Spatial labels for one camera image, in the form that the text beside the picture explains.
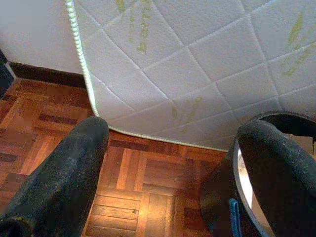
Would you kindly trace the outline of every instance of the white wall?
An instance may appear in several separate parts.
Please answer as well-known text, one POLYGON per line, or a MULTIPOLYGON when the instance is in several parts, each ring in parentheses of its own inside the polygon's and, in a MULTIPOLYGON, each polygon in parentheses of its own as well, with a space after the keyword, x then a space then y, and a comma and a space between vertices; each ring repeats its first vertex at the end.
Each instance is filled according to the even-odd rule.
POLYGON ((81 73, 63 0, 1 1, 0 48, 12 62, 81 73))

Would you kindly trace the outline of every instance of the blue tab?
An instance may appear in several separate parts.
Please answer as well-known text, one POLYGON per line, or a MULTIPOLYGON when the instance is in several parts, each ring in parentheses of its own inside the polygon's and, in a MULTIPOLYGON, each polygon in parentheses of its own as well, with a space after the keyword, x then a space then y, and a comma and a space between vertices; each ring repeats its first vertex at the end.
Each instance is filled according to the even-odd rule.
POLYGON ((229 210, 231 214, 231 227, 233 236, 242 237, 238 201, 233 198, 229 199, 229 210))

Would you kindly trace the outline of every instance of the wooden floor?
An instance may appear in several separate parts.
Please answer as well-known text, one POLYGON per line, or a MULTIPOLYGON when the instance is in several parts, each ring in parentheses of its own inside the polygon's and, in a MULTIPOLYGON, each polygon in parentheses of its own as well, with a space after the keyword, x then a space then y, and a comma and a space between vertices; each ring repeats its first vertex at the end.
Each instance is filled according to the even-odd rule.
MULTIPOLYGON (((17 79, 0 100, 0 210, 80 121, 93 115, 85 89, 17 79)), ((224 152, 111 131, 83 236, 208 237, 201 182, 224 152)))

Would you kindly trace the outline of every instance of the quilted mattress cover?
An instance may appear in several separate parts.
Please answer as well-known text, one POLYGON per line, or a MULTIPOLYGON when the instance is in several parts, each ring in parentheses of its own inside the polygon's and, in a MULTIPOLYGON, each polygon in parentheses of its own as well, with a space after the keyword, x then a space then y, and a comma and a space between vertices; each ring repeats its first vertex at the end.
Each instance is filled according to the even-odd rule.
POLYGON ((316 0, 65 0, 94 113, 226 150, 270 110, 316 110, 316 0))

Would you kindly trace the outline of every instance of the black object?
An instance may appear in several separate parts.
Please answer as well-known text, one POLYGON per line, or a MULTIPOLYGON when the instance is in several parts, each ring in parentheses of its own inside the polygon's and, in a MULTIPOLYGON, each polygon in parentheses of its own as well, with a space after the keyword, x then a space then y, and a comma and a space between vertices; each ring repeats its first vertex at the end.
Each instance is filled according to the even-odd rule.
POLYGON ((239 203, 242 235, 268 236, 242 191, 239 148, 258 202, 276 236, 316 235, 316 161, 282 132, 311 136, 315 141, 316 122, 301 114, 279 111, 255 117, 239 129, 226 157, 203 183, 201 212, 215 237, 233 235, 230 198, 239 203))
POLYGON ((276 236, 316 236, 316 161, 271 123, 239 128, 253 191, 276 236))
POLYGON ((14 78, 6 68, 7 59, 0 50, 0 99, 12 84, 14 78))
POLYGON ((22 184, 0 216, 0 237, 80 237, 108 137, 101 118, 77 125, 22 184))

